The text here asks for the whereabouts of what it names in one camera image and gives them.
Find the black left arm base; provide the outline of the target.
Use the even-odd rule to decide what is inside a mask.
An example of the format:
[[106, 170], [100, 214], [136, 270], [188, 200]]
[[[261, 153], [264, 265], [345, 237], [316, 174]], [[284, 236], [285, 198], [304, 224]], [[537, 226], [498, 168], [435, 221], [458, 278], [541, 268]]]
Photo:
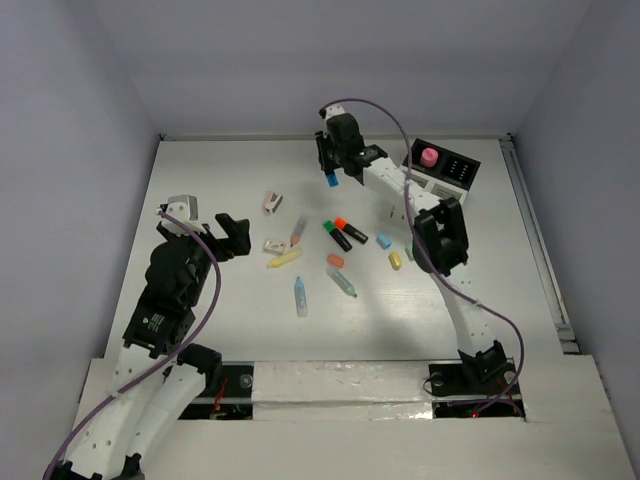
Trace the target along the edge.
[[253, 418], [253, 363], [224, 363], [220, 380], [182, 412], [180, 420], [251, 420]]

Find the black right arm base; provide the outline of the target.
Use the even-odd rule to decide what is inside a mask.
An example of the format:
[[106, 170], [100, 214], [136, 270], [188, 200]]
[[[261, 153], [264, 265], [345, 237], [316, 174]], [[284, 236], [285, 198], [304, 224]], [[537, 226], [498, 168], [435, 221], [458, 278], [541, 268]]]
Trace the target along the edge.
[[524, 419], [525, 407], [518, 382], [507, 393], [498, 396], [513, 381], [515, 373], [514, 364], [508, 362], [488, 380], [480, 381], [472, 379], [460, 361], [430, 363], [422, 389], [431, 397], [437, 419]]

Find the orange cap black highlighter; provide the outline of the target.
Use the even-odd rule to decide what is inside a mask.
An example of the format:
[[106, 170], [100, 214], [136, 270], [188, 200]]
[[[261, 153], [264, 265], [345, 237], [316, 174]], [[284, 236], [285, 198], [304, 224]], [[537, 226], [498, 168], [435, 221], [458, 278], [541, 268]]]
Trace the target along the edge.
[[362, 245], [367, 243], [369, 237], [343, 218], [337, 217], [334, 223], [339, 230], [354, 239], [356, 242]]

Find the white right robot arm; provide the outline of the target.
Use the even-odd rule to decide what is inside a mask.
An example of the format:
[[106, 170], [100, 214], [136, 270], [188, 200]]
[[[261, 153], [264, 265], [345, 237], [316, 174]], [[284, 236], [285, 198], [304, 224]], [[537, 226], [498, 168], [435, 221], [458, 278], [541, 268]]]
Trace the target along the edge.
[[470, 391], [497, 394], [508, 360], [477, 301], [461, 292], [467, 280], [469, 241], [461, 204], [425, 191], [377, 145], [367, 145], [355, 117], [341, 106], [319, 112], [319, 162], [329, 174], [341, 168], [389, 204], [405, 207], [413, 257], [434, 280], [454, 326], [460, 379]]

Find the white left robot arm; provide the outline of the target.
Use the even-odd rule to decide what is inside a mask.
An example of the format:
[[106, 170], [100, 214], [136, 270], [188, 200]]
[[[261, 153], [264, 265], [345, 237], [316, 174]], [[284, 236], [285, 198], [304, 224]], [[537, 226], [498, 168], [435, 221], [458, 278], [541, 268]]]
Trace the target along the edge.
[[122, 337], [108, 394], [65, 439], [47, 479], [142, 479], [150, 458], [185, 408], [221, 383], [219, 352], [195, 343], [207, 324], [194, 309], [210, 273], [251, 250], [250, 223], [226, 213], [215, 237], [184, 200], [159, 207], [163, 241]]

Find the green cap black highlighter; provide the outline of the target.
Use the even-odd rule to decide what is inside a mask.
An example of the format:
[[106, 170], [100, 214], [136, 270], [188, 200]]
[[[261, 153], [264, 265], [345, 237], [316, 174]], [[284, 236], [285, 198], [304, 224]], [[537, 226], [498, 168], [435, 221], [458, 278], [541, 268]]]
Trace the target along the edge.
[[332, 221], [325, 221], [323, 223], [323, 228], [344, 252], [349, 252], [352, 249], [351, 243]]

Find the blue cap black highlighter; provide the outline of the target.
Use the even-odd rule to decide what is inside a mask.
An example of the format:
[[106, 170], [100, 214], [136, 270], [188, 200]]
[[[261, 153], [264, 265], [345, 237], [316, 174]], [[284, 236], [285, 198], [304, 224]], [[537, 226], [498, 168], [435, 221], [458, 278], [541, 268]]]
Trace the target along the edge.
[[327, 173], [326, 180], [330, 188], [334, 188], [339, 185], [339, 180], [335, 172]]

